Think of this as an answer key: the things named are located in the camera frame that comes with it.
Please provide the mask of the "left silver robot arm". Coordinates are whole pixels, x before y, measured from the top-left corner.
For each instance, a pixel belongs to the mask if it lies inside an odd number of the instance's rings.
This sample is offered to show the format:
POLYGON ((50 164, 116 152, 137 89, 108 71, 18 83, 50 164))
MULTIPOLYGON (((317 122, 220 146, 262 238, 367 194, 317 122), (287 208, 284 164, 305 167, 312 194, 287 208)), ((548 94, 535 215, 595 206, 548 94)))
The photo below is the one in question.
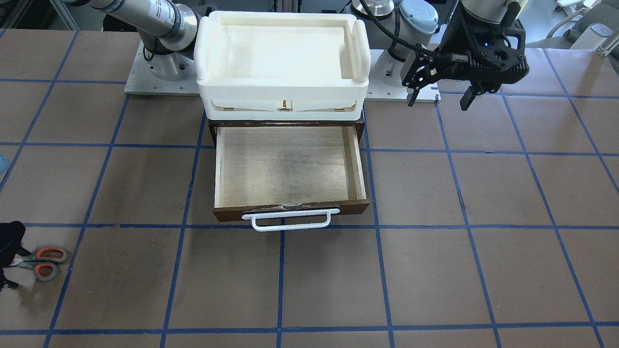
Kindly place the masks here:
POLYGON ((381 55, 374 77, 405 88, 412 106, 438 81, 467 81, 460 99, 468 110, 484 93, 497 93, 529 73, 523 0, 352 0, 368 41, 381 55))

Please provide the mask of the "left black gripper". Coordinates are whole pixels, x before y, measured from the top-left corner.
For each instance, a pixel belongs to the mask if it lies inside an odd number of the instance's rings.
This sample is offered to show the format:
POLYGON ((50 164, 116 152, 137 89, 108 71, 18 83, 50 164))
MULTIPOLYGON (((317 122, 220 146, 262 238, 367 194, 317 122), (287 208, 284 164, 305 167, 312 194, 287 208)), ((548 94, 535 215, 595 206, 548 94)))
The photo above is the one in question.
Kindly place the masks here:
MULTIPOLYGON (((526 31, 517 18, 518 13, 518 10, 506 10, 494 23, 469 10, 453 12, 438 51, 468 58, 467 62, 451 66, 446 76, 446 79, 471 82, 459 102, 463 112, 486 91, 497 90, 502 84, 517 83, 528 75, 526 31), (484 84, 492 87, 486 89, 484 84)), ((422 88, 435 82, 430 68, 433 68, 436 53, 422 48, 411 50, 406 57, 401 68, 401 85, 407 90, 409 107, 414 106, 422 88)))

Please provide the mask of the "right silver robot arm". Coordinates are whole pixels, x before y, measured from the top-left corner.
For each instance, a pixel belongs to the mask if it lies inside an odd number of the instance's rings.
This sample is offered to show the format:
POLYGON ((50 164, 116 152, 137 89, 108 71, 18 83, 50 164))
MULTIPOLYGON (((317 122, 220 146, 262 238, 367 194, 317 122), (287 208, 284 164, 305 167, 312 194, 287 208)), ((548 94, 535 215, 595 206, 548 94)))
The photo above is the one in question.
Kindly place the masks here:
MULTIPOLYGON (((61 7, 90 6, 137 29, 144 59, 128 83, 135 95, 197 96, 193 62, 200 15, 168 0, 61 0, 61 7), (146 87, 161 90, 148 92, 146 87)), ((55 86, 76 33, 10 29, 1 40, 1 140, 17 145, 31 133, 55 86)))

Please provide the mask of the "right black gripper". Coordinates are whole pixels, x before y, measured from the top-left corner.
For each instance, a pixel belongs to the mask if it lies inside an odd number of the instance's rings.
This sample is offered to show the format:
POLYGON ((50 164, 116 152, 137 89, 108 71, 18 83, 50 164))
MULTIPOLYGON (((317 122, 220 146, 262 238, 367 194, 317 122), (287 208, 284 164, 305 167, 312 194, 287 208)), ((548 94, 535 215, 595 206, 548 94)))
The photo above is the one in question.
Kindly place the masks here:
POLYGON ((17 282, 7 279, 3 268, 11 264, 15 255, 27 255, 27 250, 22 247, 24 235, 25 226, 22 222, 0 223, 0 290, 19 287, 17 282))

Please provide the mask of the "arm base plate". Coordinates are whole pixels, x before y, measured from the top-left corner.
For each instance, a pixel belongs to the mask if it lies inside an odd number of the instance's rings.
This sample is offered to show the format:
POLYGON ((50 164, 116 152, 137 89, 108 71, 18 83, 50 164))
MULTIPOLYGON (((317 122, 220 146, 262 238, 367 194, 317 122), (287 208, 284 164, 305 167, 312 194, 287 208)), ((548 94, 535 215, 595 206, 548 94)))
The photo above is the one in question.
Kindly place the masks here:
POLYGON ((366 101, 407 103, 411 95, 400 76, 404 62, 393 59, 384 49, 371 49, 370 55, 366 101))
POLYGON ((152 58, 140 42, 124 92, 129 95, 199 96, 194 61, 179 53, 152 58))

